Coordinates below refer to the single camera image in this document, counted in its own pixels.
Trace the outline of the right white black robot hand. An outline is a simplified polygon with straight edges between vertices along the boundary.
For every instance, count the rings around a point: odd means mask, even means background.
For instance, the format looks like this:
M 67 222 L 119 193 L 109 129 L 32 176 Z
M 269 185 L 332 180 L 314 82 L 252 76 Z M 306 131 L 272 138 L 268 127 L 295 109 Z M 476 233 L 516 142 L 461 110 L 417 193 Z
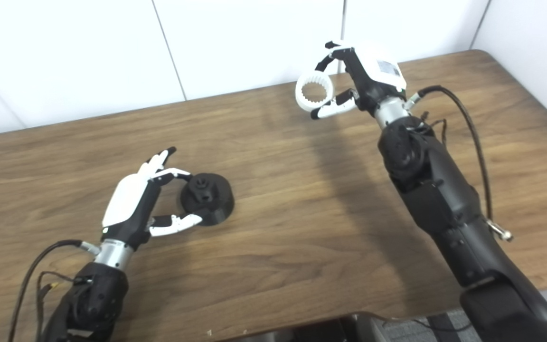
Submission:
M 372 111 L 389 97 L 406 99 L 406 80 L 392 57 L 371 44 L 356 46 L 341 41 L 325 43 L 328 53 L 317 63 L 313 71 L 306 72 L 295 88 L 297 104 L 310 113 L 311 119 L 319 120 L 358 109 Z M 335 88 L 325 70 L 330 63 L 339 60 L 351 77 L 354 87 L 334 94 Z M 325 90 L 323 100 L 309 100 L 302 93 L 307 84 L 316 84 Z

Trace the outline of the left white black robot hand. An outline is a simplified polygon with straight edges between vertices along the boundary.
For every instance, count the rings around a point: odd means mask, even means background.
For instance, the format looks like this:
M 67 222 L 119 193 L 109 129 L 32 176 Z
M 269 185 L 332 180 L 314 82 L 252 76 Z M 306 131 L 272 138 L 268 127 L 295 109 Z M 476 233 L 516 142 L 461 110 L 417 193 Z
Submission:
M 175 179 L 188 182 L 193 178 L 188 171 L 166 167 L 168 158 L 176 150 L 174 146 L 162 150 L 144 162 L 137 172 L 119 181 L 102 220 L 102 241 L 121 242 L 136 251 L 150 237 L 176 234 L 203 222 L 200 212 L 152 214 L 163 186 Z

